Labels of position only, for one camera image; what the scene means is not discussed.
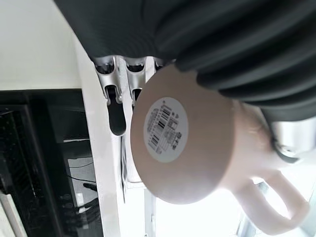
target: pink mug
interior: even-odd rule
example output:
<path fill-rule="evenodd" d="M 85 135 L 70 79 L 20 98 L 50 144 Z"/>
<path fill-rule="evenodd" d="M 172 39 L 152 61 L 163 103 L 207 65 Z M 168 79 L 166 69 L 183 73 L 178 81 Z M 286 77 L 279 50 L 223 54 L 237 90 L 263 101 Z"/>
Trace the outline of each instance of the pink mug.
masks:
<path fill-rule="evenodd" d="M 269 131 L 243 104 L 198 86 L 194 72 L 170 65 L 147 82 L 133 112 L 131 147 L 145 186 L 166 202 L 192 203 L 224 188 L 269 235 L 308 214 L 308 202 L 279 170 L 290 164 L 272 149 Z M 289 218 L 270 206 L 254 178 L 278 193 Z"/>

